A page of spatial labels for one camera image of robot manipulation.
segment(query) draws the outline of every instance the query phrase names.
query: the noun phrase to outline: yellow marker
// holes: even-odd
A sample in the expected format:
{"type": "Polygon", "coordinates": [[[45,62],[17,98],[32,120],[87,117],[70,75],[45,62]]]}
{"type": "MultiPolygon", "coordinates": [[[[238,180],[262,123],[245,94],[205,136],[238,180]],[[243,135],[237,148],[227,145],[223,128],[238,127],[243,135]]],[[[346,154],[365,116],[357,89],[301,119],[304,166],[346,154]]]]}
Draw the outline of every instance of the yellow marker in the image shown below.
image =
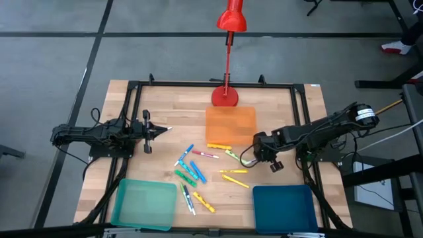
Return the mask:
{"type": "Polygon", "coordinates": [[[213,213],[216,212],[216,209],[214,209],[214,207],[212,207],[212,205],[210,205],[206,201],[204,201],[204,199],[197,192],[194,192],[194,197],[196,197],[198,199],[198,201],[200,201],[211,212],[213,212],[213,213]]]}
{"type": "Polygon", "coordinates": [[[227,175],[222,175],[222,177],[223,177],[224,179],[228,180],[228,181],[234,182],[234,183],[239,184],[239,185],[241,185],[241,186],[244,186],[244,187],[246,187],[246,188],[250,188],[250,186],[248,186],[248,185],[246,185],[246,184],[243,184],[243,183],[239,182],[238,180],[233,179],[233,178],[231,178],[231,177],[229,177],[229,176],[227,176],[227,175]]]}
{"type": "Polygon", "coordinates": [[[230,170],[230,171],[219,171],[221,173],[248,173],[249,171],[246,169],[234,169],[234,170],[230,170]]]}
{"type": "Polygon", "coordinates": [[[211,144],[211,143],[207,143],[207,147],[208,148],[215,148],[215,149],[228,149],[228,150],[232,149],[232,146],[229,146],[229,145],[216,145],[216,144],[211,144]]]}

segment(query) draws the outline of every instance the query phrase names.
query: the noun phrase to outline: metal bracket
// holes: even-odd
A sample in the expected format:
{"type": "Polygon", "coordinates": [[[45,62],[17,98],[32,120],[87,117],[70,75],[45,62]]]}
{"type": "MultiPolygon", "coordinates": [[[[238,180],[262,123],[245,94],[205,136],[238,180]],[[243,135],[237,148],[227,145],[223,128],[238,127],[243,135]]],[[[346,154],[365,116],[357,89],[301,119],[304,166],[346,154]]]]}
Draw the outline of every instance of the metal bracket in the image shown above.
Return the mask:
{"type": "MultiPolygon", "coordinates": [[[[231,73],[228,73],[228,82],[231,81],[231,73]]],[[[215,78],[211,78],[209,79],[209,82],[220,82],[220,83],[224,83],[225,82],[225,78],[226,78],[226,73],[223,74],[223,79],[215,79],[215,78]]]]}
{"type": "Polygon", "coordinates": [[[260,75],[260,77],[258,78],[258,82],[261,83],[262,85],[266,85],[266,79],[264,78],[264,75],[260,75]]]}
{"type": "Polygon", "coordinates": [[[149,85],[153,85],[153,81],[154,81],[154,76],[152,73],[150,73],[148,75],[148,81],[149,81],[149,85]]]}
{"type": "Polygon", "coordinates": [[[123,233],[139,233],[139,228],[108,228],[104,229],[103,238],[111,237],[111,235],[123,234],[123,233]]]}
{"type": "Polygon", "coordinates": [[[305,87],[303,83],[294,83],[293,88],[298,91],[298,93],[305,93],[305,87]]]}
{"type": "Polygon", "coordinates": [[[126,89],[127,90],[133,90],[133,89],[136,89],[137,86],[138,86],[138,81],[129,81],[126,89]]]}
{"type": "Polygon", "coordinates": [[[219,237],[220,229],[209,229],[209,237],[219,237]]]}

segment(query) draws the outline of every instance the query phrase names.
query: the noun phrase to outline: sneaker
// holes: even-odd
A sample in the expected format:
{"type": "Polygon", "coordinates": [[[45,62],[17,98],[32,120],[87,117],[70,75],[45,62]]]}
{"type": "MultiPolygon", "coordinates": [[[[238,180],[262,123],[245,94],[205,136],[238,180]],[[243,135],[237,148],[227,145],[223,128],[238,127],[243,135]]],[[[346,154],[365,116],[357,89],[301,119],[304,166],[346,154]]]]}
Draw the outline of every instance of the sneaker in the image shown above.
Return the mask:
{"type": "Polygon", "coordinates": [[[383,44],[382,51],[385,53],[406,55],[412,46],[404,45],[401,41],[383,44]]]}

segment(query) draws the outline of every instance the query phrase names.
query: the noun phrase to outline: blue marker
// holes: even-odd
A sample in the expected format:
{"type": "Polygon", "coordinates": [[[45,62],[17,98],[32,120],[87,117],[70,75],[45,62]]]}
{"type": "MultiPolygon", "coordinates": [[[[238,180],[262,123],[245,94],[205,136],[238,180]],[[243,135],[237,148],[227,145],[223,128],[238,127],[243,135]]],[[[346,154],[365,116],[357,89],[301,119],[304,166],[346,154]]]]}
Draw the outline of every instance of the blue marker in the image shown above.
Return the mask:
{"type": "Polygon", "coordinates": [[[191,151],[191,149],[194,147],[194,144],[191,144],[190,147],[188,147],[188,149],[186,149],[186,151],[180,156],[180,158],[178,159],[178,161],[174,164],[174,166],[177,166],[179,164],[179,161],[182,160],[187,153],[189,153],[191,151]]]}
{"type": "Polygon", "coordinates": [[[191,167],[197,172],[197,175],[199,176],[199,178],[201,179],[201,181],[203,182],[203,183],[207,183],[207,180],[206,180],[206,178],[203,176],[203,174],[200,172],[200,170],[198,169],[198,167],[197,167],[197,165],[193,162],[193,161],[191,161],[190,162],[190,164],[191,164],[191,167]]]}

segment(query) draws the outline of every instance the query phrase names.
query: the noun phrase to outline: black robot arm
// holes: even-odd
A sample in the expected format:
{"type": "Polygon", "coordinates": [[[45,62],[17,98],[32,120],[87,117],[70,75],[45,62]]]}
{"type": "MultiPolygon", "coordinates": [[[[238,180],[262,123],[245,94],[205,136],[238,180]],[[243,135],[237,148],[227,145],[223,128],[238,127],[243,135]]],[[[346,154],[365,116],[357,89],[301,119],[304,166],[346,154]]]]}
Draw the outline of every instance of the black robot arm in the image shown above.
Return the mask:
{"type": "Polygon", "coordinates": [[[129,124],[125,117],[97,123],[93,127],[69,126],[62,124],[53,129],[50,141],[54,146],[66,145],[74,141],[91,146],[92,157],[131,157],[135,143],[145,140],[144,152],[151,153],[150,140],[166,132],[168,128],[150,122],[150,113],[143,110],[144,122],[138,120],[129,124]]]}
{"type": "Polygon", "coordinates": [[[271,132],[254,135],[254,156],[259,162],[271,162],[273,172],[284,168],[276,154],[301,147],[309,153],[324,148],[328,142],[353,131],[368,131],[379,123],[370,106],[352,103],[340,112],[302,126],[284,126],[271,132]]]}

